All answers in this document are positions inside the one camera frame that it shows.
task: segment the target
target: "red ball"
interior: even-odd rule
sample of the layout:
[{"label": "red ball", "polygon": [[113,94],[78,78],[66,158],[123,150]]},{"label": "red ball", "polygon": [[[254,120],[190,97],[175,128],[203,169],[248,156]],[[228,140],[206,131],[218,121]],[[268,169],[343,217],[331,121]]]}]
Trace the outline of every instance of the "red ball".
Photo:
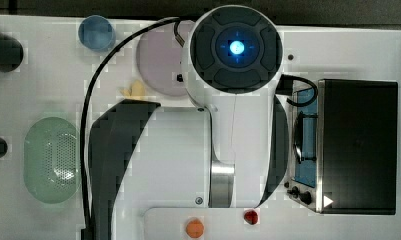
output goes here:
[{"label": "red ball", "polygon": [[259,221],[259,215],[254,210],[249,210],[244,213],[244,220],[250,225],[255,225]]}]

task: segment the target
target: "orange ball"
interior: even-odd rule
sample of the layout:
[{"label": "orange ball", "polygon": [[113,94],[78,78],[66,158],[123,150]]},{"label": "orange ball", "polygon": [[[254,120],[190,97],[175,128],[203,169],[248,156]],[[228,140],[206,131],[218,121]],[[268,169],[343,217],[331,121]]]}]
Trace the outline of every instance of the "orange ball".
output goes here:
[{"label": "orange ball", "polygon": [[191,220],[187,224],[185,231],[187,232],[188,236],[190,236],[191,238],[199,238],[203,235],[203,232],[204,232],[203,223],[200,222],[200,220],[197,218],[194,220]]}]

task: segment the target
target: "blue plastic cup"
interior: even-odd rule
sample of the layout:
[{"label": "blue plastic cup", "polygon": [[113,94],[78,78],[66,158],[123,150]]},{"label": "blue plastic cup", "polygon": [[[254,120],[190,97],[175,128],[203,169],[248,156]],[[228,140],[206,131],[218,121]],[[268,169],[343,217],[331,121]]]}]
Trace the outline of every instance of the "blue plastic cup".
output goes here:
[{"label": "blue plastic cup", "polygon": [[87,48],[103,52],[111,49],[116,42],[115,30],[102,16],[89,16],[79,25],[78,36]]}]

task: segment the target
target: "small yellow object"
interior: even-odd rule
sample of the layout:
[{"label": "small yellow object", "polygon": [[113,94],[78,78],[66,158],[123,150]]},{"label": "small yellow object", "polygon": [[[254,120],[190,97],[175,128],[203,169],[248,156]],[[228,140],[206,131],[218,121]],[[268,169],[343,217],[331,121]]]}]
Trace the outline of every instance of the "small yellow object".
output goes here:
[{"label": "small yellow object", "polygon": [[136,80],[131,84],[131,91],[124,88],[121,90],[121,93],[126,99],[133,100],[144,100],[144,96],[146,95],[144,85],[140,80]]}]

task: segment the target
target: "metal screw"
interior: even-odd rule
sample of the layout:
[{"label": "metal screw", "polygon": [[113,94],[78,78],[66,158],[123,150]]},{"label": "metal screw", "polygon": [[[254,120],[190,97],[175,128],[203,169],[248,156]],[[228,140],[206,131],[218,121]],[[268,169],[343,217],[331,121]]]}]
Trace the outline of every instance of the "metal screw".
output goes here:
[{"label": "metal screw", "polygon": [[202,204],[202,203],[203,203],[203,198],[197,197],[197,198],[196,198],[196,204],[197,204],[197,205],[200,205],[200,204]]}]

